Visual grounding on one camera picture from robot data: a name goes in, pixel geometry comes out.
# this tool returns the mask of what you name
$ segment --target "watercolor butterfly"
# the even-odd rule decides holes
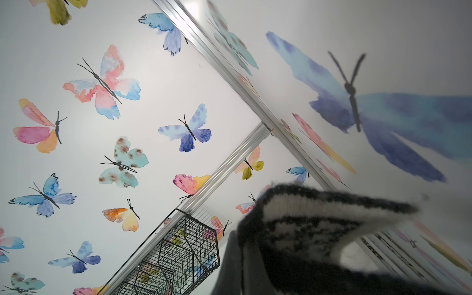
[[[29,143],[35,144],[39,143],[36,146],[36,149],[42,153],[50,153],[51,151],[56,149],[56,145],[58,143],[62,144],[59,139],[59,123],[62,120],[59,120],[59,111],[58,111],[58,119],[56,124],[52,124],[39,110],[38,108],[32,104],[26,98],[20,99],[19,101],[21,110],[23,113],[33,120],[36,123],[47,127],[15,127],[13,129],[13,134],[17,137],[19,141],[22,143]]]
[[[80,246],[77,255],[74,255],[71,250],[69,255],[70,257],[56,259],[48,262],[49,265],[60,266],[62,268],[67,266],[72,266],[72,273],[83,273],[87,270],[85,267],[86,264],[99,264],[101,261],[100,256],[90,256],[92,254],[92,244],[88,241],[84,241],[82,246]]]
[[[287,123],[285,123],[284,120],[280,119],[280,122],[282,123],[282,125],[284,126],[285,130],[293,137],[293,139],[295,139],[296,141],[298,141],[299,144],[302,144],[302,142],[300,141],[300,138],[298,138],[298,136],[296,136],[295,134],[293,134],[292,130],[290,129],[290,127],[288,126]]]
[[[143,15],[138,22],[148,25],[153,29],[158,29],[158,34],[167,32],[164,40],[164,50],[170,51],[172,56],[176,55],[182,49],[182,34],[176,26],[163,13],[148,13]]]
[[[87,6],[88,0],[29,0],[31,5],[35,7],[40,3],[45,3],[49,8],[49,15],[51,17],[51,23],[55,25],[65,25],[72,18],[67,11],[66,4],[74,5],[77,8]]]
[[[270,188],[270,185],[266,185],[261,190],[257,198],[259,199],[269,188]],[[256,205],[256,199],[253,197],[253,194],[251,193],[251,196],[248,196],[248,197],[252,199],[252,202],[242,203],[236,206],[236,209],[238,209],[241,212],[241,214],[246,214],[246,213],[251,212],[254,206]]]
[[[348,133],[348,129],[356,125],[358,113],[358,123],[362,124],[372,148],[401,170],[426,181],[446,181],[439,170],[398,136],[449,159],[472,156],[471,96],[371,93],[357,95],[357,110],[353,111],[350,98],[354,96],[343,89],[325,67],[272,32],[267,33],[267,39],[291,67],[294,77],[318,93],[318,99],[309,104],[323,119]],[[347,82],[339,63],[331,57]],[[346,85],[353,88],[352,81]]]
[[[228,24],[216,5],[210,0],[207,0],[207,4],[215,24],[211,22],[209,23],[219,33],[219,35],[217,33],[214,33],[213,35],[216,41],[218,41],[218,43],[231,54],[234,60],[252,76],[247,65],[249,64],[256,69],[259,69],[253,56],[247,50],[243,41],[241,41],[241,39],[239,39],[234,33],[228,31]]]
[[[357,174],[354,168],[346,162],[345,159],[341,158],[326,142],[324,142],[321,137],[313,131],[313,129],[308,125],[308,123],[305,122],[299,115],[297,114],[292,114],[294,115],[295,119],[298,121],[300,126],[305,130],[306,133],[302,131],[305,136],[311,139],[328,157],[330,157],[331,160],[338,162],[346,168],[347,170],[351,171],[354,174]]]
[[[62,88],[71,91],[80,102],[89,102],[95,95],[95,108],[100,115],[113,120],[119,118],[117,100],[119,97],[132,101],[138,101],[141,88],[139,82],[134,79],[118,79],[123,74],[125,64],[118,55],[116,46],[111,45],[103,59],[101,60],[100,76],[98,76],[89,64],[85,61],[88,68],[83,67],[87,72],[93,75],[94,79],[73,80],[65,83]]]
[[[207,182],[208,179],[210,179],[210,175],[191,177],[190,175],[187,176],[185,174],[177,174],[173,181],[174,184],[188,194],[185,197],[181,197],[179,199],[185,200],[186,198],[193,196],[205,184],[205,182]]]
[[[257,161],[261,156],[261,148],[257,146],[249,156],[249,160],[244,160],[235,170],[235,173],[243,172],[243,180],[249,179],[253,175],[253,170],[260,171],[264,168],[264,161]]]
[[[341,181],[341,177],[339,177],[339,174],[336,173],[336,171],[331,168],[329,169],[328,167],[325,166],[325,164],[323,164],[320,160],[316,159],[316,161],[318,161],[318,163],[320,163],[323,168],[326,170],[326,172],[328,172],[332,177],[334,177],[335,180],[337,180],[338,182],[340,182],[342,185],[344,185],[345,187],[347,187],[348,189],[351,189],[350,187],[348,187],[344,182]]]
[[[131,206],[131,200],[128,201],[129,209],[118,208],[118,209],[109,209],[103,210],[102,213],[106,219],[110,221],[115,221],[117,223],[123,222],[123,231],[137,231],[138,230],[138,219],[139,216],[136,214],[135,209]]]
[[[104,286],[101,287],[95,287],[95,288],[76,288],[74,289],[74,292],[72,293],[73,295],[97,295],[98,292],[103,288]]]
[[[8,253],[5,249],[23,249],[23,240],[17,236],[1,238],[5,231],[0,228],[0,263],[10,261],[5,253]]]
[[[36,293],[35,291],[32,291],[32,290],[38,290],[45,286],[45,284],[41,282],[40,280],[38,280],[37,278],[25,279],[25,276],[21,272],[14,272],[11,275],[11,285],[13,288],[4,286],[5,288],[8,288],[8,289],[2,290],[2,291],[13,291],[13,292],[8,293],[7,295],[16,295],[16,294],[27,295],[30,293]]]
[[[215,259],[215,255],[212,255],[205,261],[205,263],[203,263],[203,266],[199,264],[187,270],[189,272],[193,272],[195,277],[199,278],[205,273],[205,270],[209,271],[212,267],[216,266],[216,264],[217,264],[217,261]]]
[[[298,183],[304,183],[307,175],[308,175],[308,178],[310,178],[310,174],[308,173],[308,171],[306,171],[305,167],[302,167],[302,166],[290,168],[286,172],[290,174],[298,175],[298,177],[295,180]]]
[[[51,174],[49,178],[44,183],[42,191],[39,190],[36,183],[34,183],[36,189],[30,187],[31,189],[37,191],[37,195],[27,195],[24,197],[19,197],[9,201],[9,204],[19,204],[19,205],[29,205],[29,207],[38,205],[36,209],[36,214],[44,215],[49,217],[54,214],[54,208],[52,205],[59,208],[58,204],[72,205],[75,202],[76,196],[71,193],[62,193],[61,188],[59,188],[59,178],[56,176],[56,173]]]
[[[207,109],[205,105],[202,103],[198,106],[197,111],[190,119],[187,124],[185,120],[182,121],[184,125],[173,125],[173,126],[164,126],[159,128],[159,133],[164,134],[170,138],[170,140],[180,138],[181,144],[179,151],[181,152],[189,152],[195,148],[194,140],[197,140],[201,143],[205,143],[210,140],[211,137],[211,130],[209,129],[200,129],[206,123],[206,112]]]
[[[211,218],[211,224],[215,227],[216,230],[216,236],[218,238],[218,241],[225,236],[225,230],[230,225],[232,222],[227,221],[226,225],[223,226],[218,219],[218,217],[213,216]],[[203,237],[205,239],[211,239],[213,237],[213,232],[211,230],[207,230],[206,232],[203,233]]]
[[[113,153],[116,162],[113,162],[107,156],[104,156],[109,162],[100,164],[113,164],[116,167],[108,168],[100,175],[98,181],[101,184],[112,184],[115,182],[119,187],[138,186],[139,183],[136,177],[124,170],[138,173],[138,171],[133,168],[144,167],[149,163],[149,161],[141,149],[129,150],[130,146],[131,143],[128,141],[128,138],[122,136],[117,140],[115,151]]]

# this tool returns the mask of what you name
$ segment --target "black wire basket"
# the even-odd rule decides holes
[[[184,217],[112,295],[187,295],[219,267],[216,231],[181,212]]]

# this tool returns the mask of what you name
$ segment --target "blue butterfly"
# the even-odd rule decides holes
[[[181,144],[179,151],[181,152],[189,152],[195,148],[194,140],[197,140],[201,143],[205,143],[210,140],[211,137],[211,130],[209,129],[199,129],[206,123],[206,107],[202,103],[198,106],[197,111],[195,112],[194,116],[190,119],[190,122],[185,120],[182,121],[184,125],[174,125],[174,126],[164,126],[159,128],[159,133],[167,135],[170,140],[174,139],[181,139]]]
[[[164,47],[164,50],[170,51],[172,56],[180,52],[180,49],[182,48],[182,34],[165,14],[145,14],[140,19],[138,19],[138,22],[148,25],[153,29],[158,29],[158,34],[168,32],[162,47]]]
[[[99,264],[101,261],[101,258],[98,255],[89,256],[92,252],[92,244],[88,241],[84,241],[79,252],[77,252],[77,255],[74,255],[72,251],[70,251],[70,254],[66,254],[70,257],[52,260],[48,262],[48,264],[60,266],[62,268],[72,266],[72,273],[82,273],[87,270],[85,267],[86,264],[94,265]]]
[[[290,168],[289,170],[287,170],[286,172],[290,173],[290,174],[295,174],[295,175],[298,175],[298,177],[296,178],[296,182],[299,182],[299,183],[303,183],[305,182],[305,179],[306,179],[306,176],[308,175],[308,178],[310,178],[310,174],[308,173],[308,171],[306,171],[306,169],[302,166],[299,166],[299,167],[293,167],[293,168]]]
[[[59,182],[58,178],[56,177],[56,173],[53,173],[51,176],[49,176],[48,180],[46,180],[46,183],[42,189],[43,191],[39,190],[36,183],[33,182],[33,184],[36,188],[30,188],[39,192],[39,194],[15,198],[8,203],[29,205],[30,207],[38,205],[36,214],[49,217],[54,214],[54,208],[52,205],[59,208],[58,204],[71,205],[75,201],[76,196],[70,193],[59,194],[62,189],[59,188]]]
[[[341,71],[345,89],[323,66],[276,34],[269,43],[291,67],[294,77],[318,93],[310,106],[344,133],[353,125],[364,129],[374,150],[401,170],[427,181],[446,177],[397,135],[450,159],[472,156],[472,96],[425,96],[372,93],[355,96],[354,79],[365,55],[357,62],[351,81]]]

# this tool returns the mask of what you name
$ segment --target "pink butterfly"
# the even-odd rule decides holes
[[[89,64],[88,68],[79,65],[93,75],[94,79],[73,80],[65,83],[62,88],[75,94],[81,102],[89,102],[95,95],[95,108],[100,115],[113,120],[119,118],[119,110],[114,99],[119,103],[119,97],[132,101],[139,100],[139,82],[134,79],[118,79],[123,74],[125,64],[118,55],[116,46],[111,45],[101,60],[100,76],[98,76]]]
[[[13,134],[15,134],[17,139],[22,143],[39,143],[36,149],[42,153],[48,154],[55,150],[58,140],[59,143],[62,143],[59,139],[59,122],[67,119],[67,117],[59,120],[58,112],[56,124],[53,124],[29,100],[23,98],[20,99],[19,103],[21,110],[28,118],[47,127],[15,127]]]

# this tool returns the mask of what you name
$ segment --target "metal frame bar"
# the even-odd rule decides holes
[[[221,164],[218,169],[211,175],[210,179],[196,192],[189,201],[184,203],[176,214],[166,225],[166,228],[172,228],[184,216],[184,212],[192,215],[197,209],[203,205],[206,199],[233,173],[236,167],[247,158],[252,151],[270,134],[270,130],[263,123],[259,123],[257,127],[246,137],[246,139],[231,153],[231,155]],[[117,287],[120,286],[126,277],[135,269],[135,267],[146,257],[146,255],[164,238],[167,234],[166,230],[161,230],[157,234],[152,232],[149,237],[139,246],[139,248],[129,257],[129,259],[121,266],[118,272],[105,284],[104,288],[98,292],[100,295],[110,295]]]

